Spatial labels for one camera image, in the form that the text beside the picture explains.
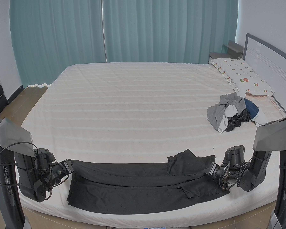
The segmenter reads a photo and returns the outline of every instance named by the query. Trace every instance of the patterned pillowcase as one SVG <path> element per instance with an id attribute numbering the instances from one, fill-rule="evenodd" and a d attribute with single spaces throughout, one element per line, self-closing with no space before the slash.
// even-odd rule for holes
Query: patterned pillowcase
<path id="1" fill-rule="evenodd" d="M 246 93 L 260 96 L 272 96 L 274 91 L 243 59 L 213 59 L 213 64 L 232 86 L 236 94 L 246 97 Z"/>

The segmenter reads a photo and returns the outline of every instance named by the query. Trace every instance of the mattress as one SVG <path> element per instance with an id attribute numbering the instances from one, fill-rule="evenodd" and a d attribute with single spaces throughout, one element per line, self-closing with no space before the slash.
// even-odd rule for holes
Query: mattress
<path id="1" fill-rule="evenodd" d="M 215 155 L 245 146 L 252 157 L 256 126 L 242 123 L 232 132 L 217 132 L 206 119 L 209 106 L 233 89 L 211 65 L 183 63 L 94 63 L 65 69 L 34 106 L 22 127 L 39 148 L 57 161 L 98 163 L 167 162 L 187 148 L 196 156 Z M 247 96 L 269 121 L 285 114 L 272 97 Z M 276 199 L 279 152 L 273 152 L 266 179 L 251 192 L 234 186 L 231 193 L 174 211 L 110 215 L 68 205 L 71 179 L 53 189 L 42 203 L 24 197 L 24 207 L 102 226 L 122 228 L 187 227 L 240 215 Z"/>

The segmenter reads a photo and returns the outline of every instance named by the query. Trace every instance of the tiled floor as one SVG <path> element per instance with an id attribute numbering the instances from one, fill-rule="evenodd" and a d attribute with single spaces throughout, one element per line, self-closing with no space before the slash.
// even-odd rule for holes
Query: tiled floor
<path id="1" fill-rule="evenodd" d="M 0 118 L 7 117 L 15 124 L 21 125 L 27 114 L 45 93 L 47 87 L 29 87 L 20 93 L 15 100 L 3 110 Z M 275 207 L 275 202 L 247 212 L 245 214 L 226 219 L 219 222 L 191 227 L 192 229 L 254 229 L 267 228 L 271 211 Z M 103 226 L 89 225 L 85 223 L 70 221 L 55 216 L 46 215 L 40 212 L 23 208 L 24 213 L 30 220 L 33 229 L 106 229 Z M 0 213 L 0 229 L 5 226 Z"/>

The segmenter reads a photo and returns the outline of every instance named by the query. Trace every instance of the black garment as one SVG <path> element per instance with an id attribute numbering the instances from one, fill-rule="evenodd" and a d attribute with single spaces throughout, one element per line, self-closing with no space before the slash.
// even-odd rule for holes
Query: black garment
<path id="1" fill-rule="evenodd" d="M 103 164 L 72 160 L 69 205 L 104 214 L 145 214 L 185 208 L 219 198 L 223 191 L 202 173 L 214 156 L 190 150 L 168 163 Z"/>
<path id="2" fill-rule="evenodd" d="M 234 115 L 233 117 L 228 118 L 228 126 L 225 131 L 230 132 L 235 127 L 240 127 L 242 122 L 248 122 L 249 120 L 251 120 L 251 115 L 247 109 L 244 109 L 240 115 Z"/>

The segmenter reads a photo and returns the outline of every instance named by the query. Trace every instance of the white headboard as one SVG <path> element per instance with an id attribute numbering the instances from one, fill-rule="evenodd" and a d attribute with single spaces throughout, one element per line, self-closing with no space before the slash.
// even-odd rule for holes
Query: white headboard
<path id="1" fill-rule="evenodd" d="M 271 86 L 286 112 L 286 53 L 247 33 L 243 59 Z"/>

